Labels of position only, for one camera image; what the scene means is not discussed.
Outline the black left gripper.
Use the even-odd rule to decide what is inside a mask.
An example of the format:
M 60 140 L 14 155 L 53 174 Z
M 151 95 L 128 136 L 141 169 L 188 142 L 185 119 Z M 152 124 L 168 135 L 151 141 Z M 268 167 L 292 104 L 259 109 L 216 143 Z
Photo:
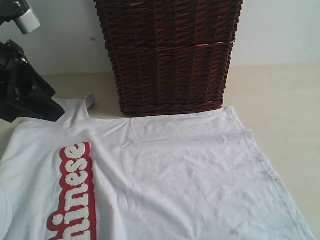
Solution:
M 0 44 L 0 118 L 12 123 L 17 118 L 56 122 L 65 110 L 52 97 L 56 91 L 29 63 L 24 50 L 14 41 Z

